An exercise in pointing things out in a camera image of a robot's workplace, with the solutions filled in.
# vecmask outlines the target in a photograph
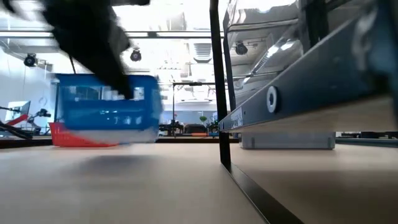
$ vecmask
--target security camera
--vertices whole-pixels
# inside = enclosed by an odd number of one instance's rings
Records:
[[[243,42],[236,43],[235,51],[238,55],[245,55],[248,53],[248,48],[244,46]]]
[[[133,62],[138,62],[138,61],[140,61],[141,60],[141,53],[140,53],[140,51],[139,51],[139,49],[134,49],[133,51],[132,51],[132,53],[131,53],[131,56],[130,56],[130,59],[133,61]]]
[[[24,60],[24,65],[26,67],[32,68],[32,67],[37,66],[37,62],[38,62],[38,60],[36,58],[36,54],[29,53],[29,54],[27,54],[27,57]]]

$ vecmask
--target blue plastic bin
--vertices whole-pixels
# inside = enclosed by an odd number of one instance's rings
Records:
[[[56,74],[65,127],[84,138],[109,142],[154,142],[162,113],[157,80],[130,75],[134,99],[125,100],[91,74]]]

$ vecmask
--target ceiling duct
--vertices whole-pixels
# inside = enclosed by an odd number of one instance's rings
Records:
[[[193,59],[198,63],[208,63],[212,59],[211,43],[194,43]]]

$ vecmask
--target red plastic bin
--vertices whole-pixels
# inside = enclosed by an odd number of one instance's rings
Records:
[[[54,122],[49,123],[51,130],[52,143],[54,146],[61,147],[111,147],[117,146],[118,144],[104,144],[89,141],[83,138],[79,138],[69,133],[64,127],[63,123]]]

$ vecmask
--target computer monitor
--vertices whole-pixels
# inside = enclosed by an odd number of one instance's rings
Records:
[[[8,108],[12,108],[14,110],[19,110],[19,112],[15,111],[7,111],[5,121],[12,121],[13,119],[18,118],[20,115],[29,114],[30,101],[13,101],[8,103]]]

